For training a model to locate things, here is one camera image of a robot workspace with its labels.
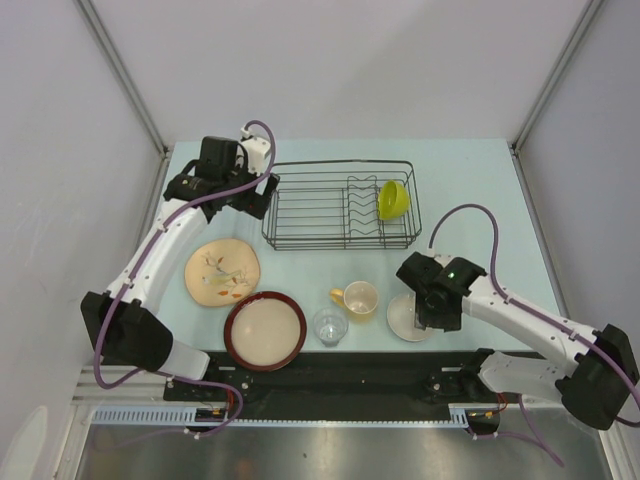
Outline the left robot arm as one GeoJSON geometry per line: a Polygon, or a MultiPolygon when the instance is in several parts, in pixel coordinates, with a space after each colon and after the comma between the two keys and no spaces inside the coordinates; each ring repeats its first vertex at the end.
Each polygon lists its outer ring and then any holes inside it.
{"type": "Polygon", "coordinates": [[[159,319],[159,306],[179,257],[220,210],[265,216],[279,182],[275,157],[273,133],[258,136],[244,126],[238,140],[203,138],[198,158],[167,183],[154,223],[127,266],[104,292],[87,292],[81,301],[99,386],[120,384],[102,378],[107,359],[186,379],[202,400],[219,392],[221,376],[208,367],[209,355],[176,340],[159,319]]]}

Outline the green bowl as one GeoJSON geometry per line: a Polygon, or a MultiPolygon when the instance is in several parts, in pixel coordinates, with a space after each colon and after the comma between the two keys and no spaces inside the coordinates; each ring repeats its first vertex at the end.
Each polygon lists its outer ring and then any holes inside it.
{"type": "Polygon", "coordinates": [[[382,186],[377,200],[377,211],[381,220],[399,218],[409,210],[409,207],[409,193],[401,182],[390,180],[382,186]]]}

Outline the clear plastic cup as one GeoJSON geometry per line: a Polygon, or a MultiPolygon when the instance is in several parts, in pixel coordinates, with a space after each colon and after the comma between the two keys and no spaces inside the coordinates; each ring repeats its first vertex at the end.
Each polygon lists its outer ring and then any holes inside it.
{"type": "Polygon", "coordinates": [[[349,322],[340,310],[329,307],[314,315],[312,327],[315,336],[325,347],[335,347],[347,334],[349,322]]]}

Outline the black wire dish rack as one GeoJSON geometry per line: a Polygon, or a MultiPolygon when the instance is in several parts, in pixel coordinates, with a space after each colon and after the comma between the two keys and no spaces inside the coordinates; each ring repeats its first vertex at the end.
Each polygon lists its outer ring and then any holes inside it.
{"type": "Polygon", "coordinates": [[[276,250],[406,249],[422,232],[413,165],[401,160],[317,160],[275,167],[280,177],[262,221],[276,250]],[[409,194],[402,216],[382,220],[378,197],[396,181],[409,194]]]}

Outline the white bowl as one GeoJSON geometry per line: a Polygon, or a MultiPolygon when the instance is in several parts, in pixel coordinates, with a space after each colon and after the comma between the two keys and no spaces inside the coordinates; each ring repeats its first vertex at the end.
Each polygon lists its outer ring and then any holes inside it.
{"type": "Polygon", "coordinates": [[[386,314],[387,324],[397,337],[406,342],[418,343],[437,335],[435,329],[416,328],[415,316],[416,295],[414,293],[396,295],[389,302],[386,314]]]}

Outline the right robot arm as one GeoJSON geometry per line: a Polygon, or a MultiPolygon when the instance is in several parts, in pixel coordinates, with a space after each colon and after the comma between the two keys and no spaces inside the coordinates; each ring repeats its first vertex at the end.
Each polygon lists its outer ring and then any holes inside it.
{"type": "Polygon", "coordinates": [[[540,311],[461,257],[413,253],[396,275],[416,295],[417,328],[458,331],[469,316],[537,353],[520,358],[479,350],[472,369],[461,376],[462,391],[473,401],[494,392],[538,397],[561,403],[589,427],[607,430],[628,397],[639,393],[629,338],[614,325],[597,330],[540,311]]]}

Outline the yellow mug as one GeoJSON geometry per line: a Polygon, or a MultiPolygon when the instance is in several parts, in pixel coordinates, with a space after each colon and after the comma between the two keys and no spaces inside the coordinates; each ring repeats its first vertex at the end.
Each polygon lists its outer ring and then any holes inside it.
{"type": "Polygon", "coordinates": [[[369,321],[379,304],[377,289],[366,281],[352,282],[344,289],[331,289],[329,297],[345,310],[351,320],[359,323],[369,321]]]}

